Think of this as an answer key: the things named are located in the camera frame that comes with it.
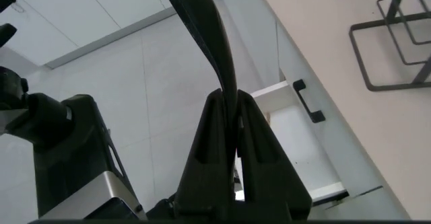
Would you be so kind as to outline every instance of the white drawer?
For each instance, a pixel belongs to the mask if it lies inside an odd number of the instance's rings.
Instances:
[[[327,154],[286,81],[251,94],[269,122],[313,202],[345,192]],[[242,183],[240,160],[236,167]]]
[[[286,81],[292,85],[302,79],[306,88],[300,94],[305,104],[311,112],[321,110],[325,116],[322,122],[313,123],[308,118],[307,123],[312,127],[350,196],[357,196],[380,186],[374,166],[363,153],[358,140],[343,121],[314,72],[279,25],[277,38],[279,65]]]
[[[402,220],[408,219],[389,193],[379,188],[325,210],[330,220]]]

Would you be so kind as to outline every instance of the black machine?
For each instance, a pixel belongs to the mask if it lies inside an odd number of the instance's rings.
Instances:
[[[0,0],[0,8],[15,1]],[[139,204],[91,96],[58,102],[44,94],[27,94],[26,80],[0,67],[1,133],[33,144],[39,222],[306,220],[311,197],[254,99],[236,88],[230,47],[213,1],[170,2],[222,88],[207,97],[177,192],[152,210]],[[9,24],[0,27],[2,46],[15,31]],[[236,152],[242,161],[245,201],[234,198]]]

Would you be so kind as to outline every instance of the black drawer handle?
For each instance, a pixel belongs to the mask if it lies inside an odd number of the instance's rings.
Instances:
[[[317,110],[315,112],[310,112],[310,109],[308,108],[307,104],[305,104],[304,98],[300,94],[300,90],[303,90],[306,88],[304,80],[300,79],[294,82],[294,89],[296,94],[298,95],[302,105],[304,106],[305,110],[307,111],[308,116],[310,117],[311,121],[313,123],[319,123],[324,120],[326,120],[325,116],[323,115],[321,110]]]

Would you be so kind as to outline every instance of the white tile floor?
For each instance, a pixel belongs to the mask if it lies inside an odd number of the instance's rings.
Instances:
[[[261,88],[222,0],[215,0],[230,40],[238,88]],[[216,74],[177,15],[52,71],[29,78],[32,92],[58,100],[90,94],[145,210],[176,191]],[[37,218],[32,146],[0,138],[0,220]]]

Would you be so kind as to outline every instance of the metal rack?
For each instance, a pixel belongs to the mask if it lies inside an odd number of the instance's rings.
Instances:
[[[419,87],[431,87],[431,82],[425,82],[426,78],[431,73],[431,55],[428,58],[428,60],[425,61],[416,61],[416,62],[407,62],[405,60],[404,54],[399,46],[399,43],[391,29],[392,24],[398,24],[403,23],[405,26],[405,29],[407,30],[407,33],[410,37],[410,40],[415,45],[424,45],[424,44],[431,44],[431,40],[425,40],[425,41],[418,41],[415,39],[413,33],[411,32],[410,26],[408,22],[416,21],[416,20],[424,20],[424,19],[430,19],[431,13],[428,9],[428,6],[426,5],[424,0],[419,0],[422,8],[424,9],[424,12],[422,13],[415,13],[411,15],[404,15],[400,8],[401,0],[391,0],[391,4],[389,6],[388,12],[385,15],[385,12],[383,11],[382,6],[380,5],[381,1],[384,0],[377,0],[377,7],[380,11],[381,15],[383,16],[383,20],[376,20],[372,22],[364,22],[360,24],[354,24],[350,27],[349,36],[350,40],[352,41],[352,46],[354,48],[354,52],[356,55],[356,58],[358,60],[359,68],[361,70],[362,77],[364,78],[365,85],[370,91],[387,91],[387,90],[397,90],[397,89],[411,89],[411,88],[419,88]],[[420,69],[419,73],[415,76],[414,80],[411,83],[400,83],[395,85],[373,85],[370,81],[370,78],[366,72],[364,61],[362,60],[358,45],[356,44],[356,39],[354,37],[354,31],[356,30],[363,30],[366,28],[375,28],[379,26],[386,26],[388,28],[389,34],[391,35],[392,41],[397,49],[397,52],[403,61],[404,65],[419,65],[424,64],[422,68]]]

